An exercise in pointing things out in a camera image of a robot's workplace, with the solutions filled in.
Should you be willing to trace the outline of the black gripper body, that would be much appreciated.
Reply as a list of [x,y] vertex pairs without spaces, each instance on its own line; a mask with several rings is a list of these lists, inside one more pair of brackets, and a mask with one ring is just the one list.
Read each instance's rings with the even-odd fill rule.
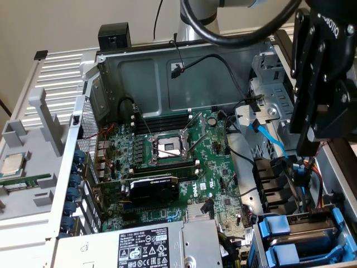
[[356,49],[356,1],[307,1],[317,39],[325,43],[322,75],[334,80],[351,68]]

